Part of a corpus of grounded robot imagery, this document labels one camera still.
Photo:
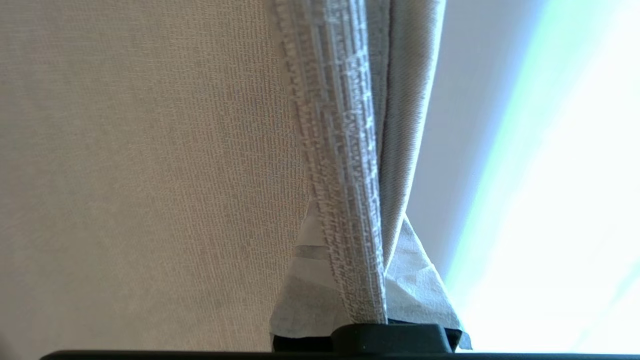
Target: curtain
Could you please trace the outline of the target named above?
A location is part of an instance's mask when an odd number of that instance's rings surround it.
[[[273,334],[389,319],[462,329],[405,215],[444,6],[266,1],[310,186]]]

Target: fabric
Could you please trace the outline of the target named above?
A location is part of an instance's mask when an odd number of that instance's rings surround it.
[[[433,82],[444,2],[270,0],[267,10],[312,186],[312,201],[271,316],[271,331],[286,338],[318,337],[349,323],[386,322],[361,316],[376,314],[379,305],[370,294],[378,296],[380,291],[389,318],[462,329],[404,213]],[[386,115],[370,119],[370,97],[373,108]],[[378,153],[380,143],[383,150]],[[380,179],[384,188],[378,193],[372,182],[377,180],[379,155],[386,180]],[[362,168],[354,171],[353,164],[360,165],[364,157],[372,176],[363,176]],[[358,186],[370,192],[354,195]],[[374,222],[380,221],[377,207],[371,208],[378,194],[387,200],[383,239],[363,231],[375,229]],[[358,212],[362,209],[373,212]],[[381,249],[376,250],[376,262],[367,261],[371,255],[366,245],[379,247],[382,242],[386,273],[379,264]],[[360,257],[345,259],[344,254]],[[377,280],[372,271],[384,276],[382,286],[371,281]],[[461,347],[470,348],[467,334]]]
[[[270,350],[307,207],[260,2],[0,2],[0,359]]]
[[[266,8],[335,288],[353,322],[386,323],[365,3]]]

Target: curtain fold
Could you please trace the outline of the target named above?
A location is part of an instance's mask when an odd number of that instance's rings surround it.
[[[462,329],[405,215],[444,4],[266,1],[311,186],[273,334],[387,319]]]

